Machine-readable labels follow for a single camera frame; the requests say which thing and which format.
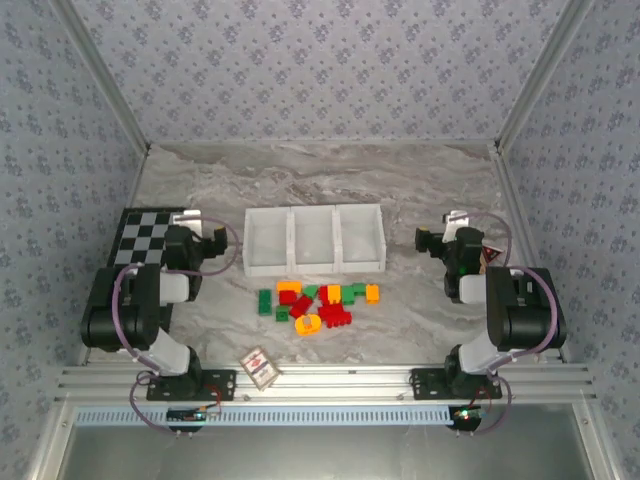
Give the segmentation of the black and grey checkerboard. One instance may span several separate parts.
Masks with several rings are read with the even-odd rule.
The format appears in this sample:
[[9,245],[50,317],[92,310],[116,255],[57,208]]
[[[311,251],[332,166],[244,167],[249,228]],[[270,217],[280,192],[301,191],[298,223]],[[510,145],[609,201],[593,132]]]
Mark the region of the black and grey checkerboard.
[[180,207],[125,208],[111,246],[108,267],[122,268],[132,263],[164,266],[165,233]]

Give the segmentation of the playing card box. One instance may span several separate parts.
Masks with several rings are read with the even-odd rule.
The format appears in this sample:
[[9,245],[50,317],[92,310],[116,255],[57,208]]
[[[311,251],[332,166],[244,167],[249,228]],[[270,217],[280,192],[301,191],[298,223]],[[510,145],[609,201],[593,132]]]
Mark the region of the playing card box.
[[269,388],[282,374],[262,347],[251,349],[239,363],[259,391]]

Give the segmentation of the aluminium side rail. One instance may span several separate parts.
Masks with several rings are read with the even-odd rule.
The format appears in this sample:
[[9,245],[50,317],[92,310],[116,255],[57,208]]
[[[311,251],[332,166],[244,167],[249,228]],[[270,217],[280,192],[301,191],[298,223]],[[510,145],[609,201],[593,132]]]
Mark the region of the aluminium side rail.
[[494,143],[489,143],[487,148],[494,164],[497,181],[502,193],[502,203],[512,232],[515,253],[512,256],[511,263],[518,265],[523,263],[527,267],[540,267],[541,260],[526,218],[523,202],[510,171],[510,166]]

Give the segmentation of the orange arch lego brick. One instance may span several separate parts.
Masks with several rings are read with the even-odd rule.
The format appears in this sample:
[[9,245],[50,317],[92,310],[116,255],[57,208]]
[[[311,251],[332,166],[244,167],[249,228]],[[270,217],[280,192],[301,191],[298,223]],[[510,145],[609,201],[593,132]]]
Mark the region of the orange arch lego brick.
[[317,334],[322,329],[322,319],[317,314],[306,314],[295,320],[295,330],[299,336]]

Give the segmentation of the long aluminium mounting rail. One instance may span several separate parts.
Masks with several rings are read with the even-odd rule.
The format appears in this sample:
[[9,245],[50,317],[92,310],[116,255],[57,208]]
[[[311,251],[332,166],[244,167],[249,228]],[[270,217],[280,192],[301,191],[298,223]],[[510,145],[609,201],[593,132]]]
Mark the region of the long aluminium mounting rail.
[[[252,405],[411,404],[412,365],[283,364],[281,375],[264,391],[246,373],[236,376],[234,403]],[[58,375],[53,398],[81,404],[123,404],[138,369],[126,363],[66,367]],[[570,404],[597,398],[586,366],[522,363],[499,369],[520,404]]]

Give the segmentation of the large red lego brick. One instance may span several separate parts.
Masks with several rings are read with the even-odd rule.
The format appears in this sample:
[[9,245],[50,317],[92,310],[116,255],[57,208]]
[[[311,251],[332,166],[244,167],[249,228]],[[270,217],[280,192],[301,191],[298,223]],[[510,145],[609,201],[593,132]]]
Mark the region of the large red lego brick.
[[318,315],[327,328],[337,328],[352,323],[352,313],[346,311],[341,303],[319,307]]

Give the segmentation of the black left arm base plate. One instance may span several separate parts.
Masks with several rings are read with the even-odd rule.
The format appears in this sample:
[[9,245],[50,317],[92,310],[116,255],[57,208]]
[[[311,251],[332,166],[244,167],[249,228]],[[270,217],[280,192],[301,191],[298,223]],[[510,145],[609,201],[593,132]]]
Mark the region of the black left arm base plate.
[[146,399],[151,402],[232,401],[236,389],[233,369],[203,370],[199,375],[159,377],[147,386]]

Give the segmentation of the aluminium corner post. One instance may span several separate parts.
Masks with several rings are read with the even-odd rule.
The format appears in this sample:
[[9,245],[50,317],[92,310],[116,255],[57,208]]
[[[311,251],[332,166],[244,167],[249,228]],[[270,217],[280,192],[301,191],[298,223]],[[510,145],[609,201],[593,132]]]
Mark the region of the aluminium corner post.
[[496,138],[499,154],[509,152],[594,3],[595,0],[567,0]]
[[48,1],[126,137],[138,154],[145,156],[148,145],[144,134],[72,0]]

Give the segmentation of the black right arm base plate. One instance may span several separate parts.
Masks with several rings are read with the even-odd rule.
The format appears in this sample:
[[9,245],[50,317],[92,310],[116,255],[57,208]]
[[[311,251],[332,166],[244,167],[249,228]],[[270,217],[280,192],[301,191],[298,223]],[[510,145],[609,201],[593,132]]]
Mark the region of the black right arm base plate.
[[501,387],[485,375],[449,371],[444,367],[412,369],[409,384],[415,400],[471,400],[479,391],[484,391],[482,397],[486,399],[503,397]]

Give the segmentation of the white plastic bin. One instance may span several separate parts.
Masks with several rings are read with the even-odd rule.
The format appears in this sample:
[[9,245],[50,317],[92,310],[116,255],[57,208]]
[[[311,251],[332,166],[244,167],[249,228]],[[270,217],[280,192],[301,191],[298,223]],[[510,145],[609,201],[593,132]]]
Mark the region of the white plastic bin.
[[280,276],[288,270],[289,207],[245,211],[243,265],[248,277]]
[[344,273],[379,273],[386,268],[386,239],[379,204],[336,206]]
[[295,206],[291,212],[294,272],[310,275],[333,273],[336,264],[335,207]]

